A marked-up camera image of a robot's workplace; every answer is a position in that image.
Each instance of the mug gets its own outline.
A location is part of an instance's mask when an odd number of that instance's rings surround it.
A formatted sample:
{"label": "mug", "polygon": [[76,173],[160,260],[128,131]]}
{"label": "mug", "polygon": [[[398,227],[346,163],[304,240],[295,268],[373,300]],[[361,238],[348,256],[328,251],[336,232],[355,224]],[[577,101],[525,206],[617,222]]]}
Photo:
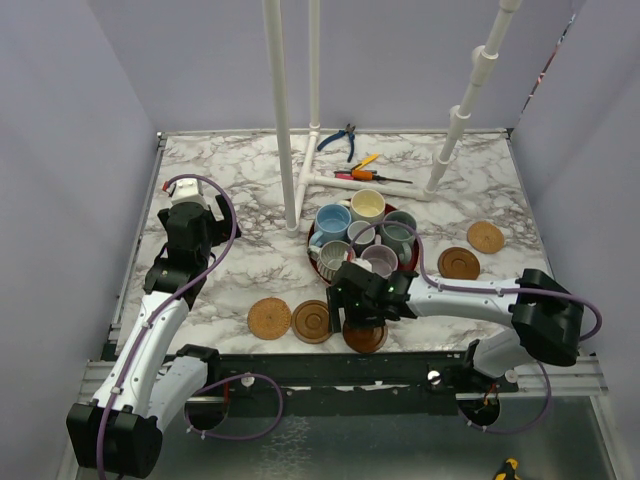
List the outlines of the mug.
{"label": "mug", "polygon": [[349,207],[351,219],[365,222],[379,222],[384,217],[386,203],[384,197],[375,190],[359,190],[351,200],[342,200],[340,205]]}
{"label": "mug", "polygon": [[364,249],[360,258],[368,261],[373,273],[377,273],[382,278],[389,278],[391,272],[398,268],[396,252],[386,245],[371,245]]}
{"label": "mug", "polygon": [[[349,228],[347,229],[347,238],[349,239],[349,243],[353,241],[354,237],[358,233],[360,233],[360,231],[367,228],[368,226],[369,226],[369,223],[365,222],[364,220],[358,220],[356,222],[353,222],[351,225],[349,225]],[[376,229],[370,228],[369,230],[367,230],[366,232],[364,232],[362,235],[358,237],[358,240],[356,240],[356,243],[353,245],[353,249],[356,251],[358,255],[360,255],[365,248],[367,248],[369,245],[373,243],[375,239],[376,239]]]}
{"label": "mug", "polygon": [[323,278],[331,282],[333,276],[348,259],[349,244],[340,240],[332,240],[320,248],[311,245],[307,249],[309,256],[316,261],[318,272]]}
{"label": "mug", "polygon": [[351,214],[342,205],[325,205],[316,213],[315,232],[309,245],[321,247],[332,240],[344,240],[351,223]]}
{"label": "mug", "polygon": [[[416,228],[416,219],[407,212],[396,210],[388,213],[384,220],[393,220],[394,222],[404,223],[412,228]],[[413,242],[415,238],[412,233],[399,225],[382,225],[380,228],[380,236],[382,244],[391,247],[398,255],[400,263],[408,265],[413,256]]]}

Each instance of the gray mug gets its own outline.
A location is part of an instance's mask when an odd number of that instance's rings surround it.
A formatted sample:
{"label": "gray mug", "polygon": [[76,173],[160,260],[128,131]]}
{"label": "gray mug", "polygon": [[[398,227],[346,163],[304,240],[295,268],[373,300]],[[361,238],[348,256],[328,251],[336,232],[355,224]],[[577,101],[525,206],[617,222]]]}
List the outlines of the gray mug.
{"label": "gray mug", "polygon": [[[413,218],[411,214],[403,212],[402,210],[396,210],[388,213],[384,217],[384,220],[404,223],[405,225],[412,227],[414,230],[418,225],[416,219]],[[399,225],[382,225],[380,228],[380,236],[382,237],[382,244],[391,247],[393,251],[396,252],[400,263],[408,265],[409,262],[411,262],[411,257],[413,256],[413,242],[415,241],[415,237],[412,233]]]}

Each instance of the red tray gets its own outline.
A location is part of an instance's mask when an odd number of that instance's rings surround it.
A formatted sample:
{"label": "red tray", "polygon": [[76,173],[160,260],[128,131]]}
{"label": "red tray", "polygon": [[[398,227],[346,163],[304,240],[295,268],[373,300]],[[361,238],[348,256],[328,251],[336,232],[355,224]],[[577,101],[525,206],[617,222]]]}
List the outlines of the red tray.
{"label": "red tray", "polygon": [[[386,215],[387,213],[393,212],[395,210],[397,210],[396,207],[394,207],[393,205],[387,204],[384,208],[384,214]],[[309,240],[311,240],[311,236],[313,235],[314,231],[315,231],[315,222],[311,224],[311,228],[309,229],[309,234],[307,235],[307,245],[309,245]],[[403,271],[415,270],[416,265],[418,265],[419,254],[420,254],[420,246],[418,245],[418,241],[415,240],[413,242],[413,255],[411,255],[411,261],[407,265],[402,265],[398,261],[398,270],[403,270]],[[311,264],[315,272],[318,274],[318,276],[322,279],[322,281],[327,285],[330,285],[331,282],[329,282],[326,278],[320,275],[320,272],[318,271],[318,264],[316,263],[316,261],[312,259],[309,256],[309,254],[307,254],[307,258],[309,259],[309,263]]]}

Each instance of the light blue cup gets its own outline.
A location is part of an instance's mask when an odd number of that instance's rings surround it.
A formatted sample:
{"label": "light blue cup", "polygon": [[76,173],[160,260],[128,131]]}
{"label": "light blue cup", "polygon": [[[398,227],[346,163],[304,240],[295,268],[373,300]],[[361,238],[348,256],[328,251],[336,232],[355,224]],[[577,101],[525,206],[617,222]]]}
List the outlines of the light blue cup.
{"label": "light blue cup", "polygon": [[321,247],[332,240],[344,240],[347,228],[351,223],[349,210],[342,205],[325,205],[318,210],[315,221],[315,232],[309,240],[309,245]]}

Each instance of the wooden coaster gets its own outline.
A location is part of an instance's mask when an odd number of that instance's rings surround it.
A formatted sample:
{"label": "wooden coaster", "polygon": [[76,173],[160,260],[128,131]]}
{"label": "wooden coaster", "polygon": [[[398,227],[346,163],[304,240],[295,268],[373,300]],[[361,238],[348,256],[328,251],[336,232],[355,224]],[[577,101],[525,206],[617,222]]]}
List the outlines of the wooden coaster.
{"label": "wooden coaster", "polygon": [[320,300],[301,303],[293,311],[293,333],[305,343],[322,343],[329,339],[329,307]]}
{"label": "wooden coaster", "polygon": [[504,235],[498,227],[489,222],[478,222],[467,231],[467,240],[473,248],[482,253],[496,253],[504,247]]}
{"label": "wooden coaster", "polygon": [[480,262],[466,248],[451,247],[440,254],[438,270],[444,278],[475,280],[480,275]]}
{"label": "wooden coaster", "polygon": [[387,341],[389,329],[384,327],[353,329],[345,323],[342,325],[342,336],[347,345],[358,353],[373,353]]}
{"label": "wooden coaster", "polygon": [[269,297],[254,303],[248,315],[249,330],[262,340],[275,340],[291,326],[291,310],[279,298]]}

